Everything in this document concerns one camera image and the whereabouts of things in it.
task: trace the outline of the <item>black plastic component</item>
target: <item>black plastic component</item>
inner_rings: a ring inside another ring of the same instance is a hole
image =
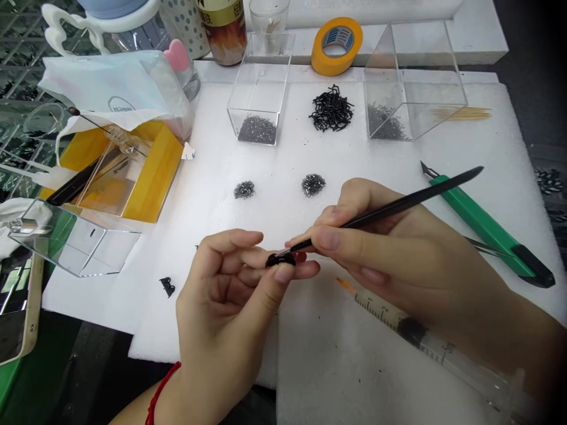
[[[266,261],[266,268],[275,266],[279,263],[288,263],[292,266],[296,265],[295,258],[291,253],[284,254],[281,257],[278,257],[276,254],[271,254]]]
[[[95,159],[90,165],[79,171],[75,177],[56,190],[53,195],[47,198],[47,203],[60,207],[61,205],[75,199],[88,183],[99,159],[100,157]]]
[[[535,274],[535,276],[520,276],[530,285],[549,288],[555,285],[555,277],[551,270],[543,264],[532,252],[524,245],[516,245],[511,251],[518,256]]]
[[[164,277],[164,278],[160,279],[159,281],[164,286],[165,292],[167,294],[167,298],[171,297],[171,295],[173,295],[173,293],[175,292],[175,286],[173,286],[171,284],[171,278],[170,277]]]
[[[427,329],[414,318],[402,319],[397,325],[398,334],[411,345],[419,348]]]

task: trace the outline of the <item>pink object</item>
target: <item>pink object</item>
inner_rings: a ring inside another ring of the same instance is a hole
[[[164,51],[165,57],[170,61],[174,72],[185,71],[191,63],[185,46],[179,39],[171,41],[170,48]]]

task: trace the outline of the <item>black metal clip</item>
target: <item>black metal clip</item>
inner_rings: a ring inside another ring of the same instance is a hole
[[[175,292],[175,286],[171,284],[171,279],[169,277],[164,277],[159,281],[164,286],[165,292],[167,294],[167,298],[171,297],[171,295]]]

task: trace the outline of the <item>pile of black clips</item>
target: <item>pile of black clips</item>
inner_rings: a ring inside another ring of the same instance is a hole
[[[329,91],[313,99],[313,103],[315,112],[309,115],[309,118],[313,118],[313,125],[317,130],[340,131],[353,119],[351,107],[354,105],[349,103],[346,97],[341,96],[341,91],[336,84],[329,87]]]

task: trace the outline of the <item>left hand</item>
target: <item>left hand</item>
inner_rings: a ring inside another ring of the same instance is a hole
[[[177,299],[184,420],[217,424],[250,390],[262,363],[270,323],[292,279],[320,270],[307,255],[297,266],[265,268],[260,232],[240,229],[207,236]]]

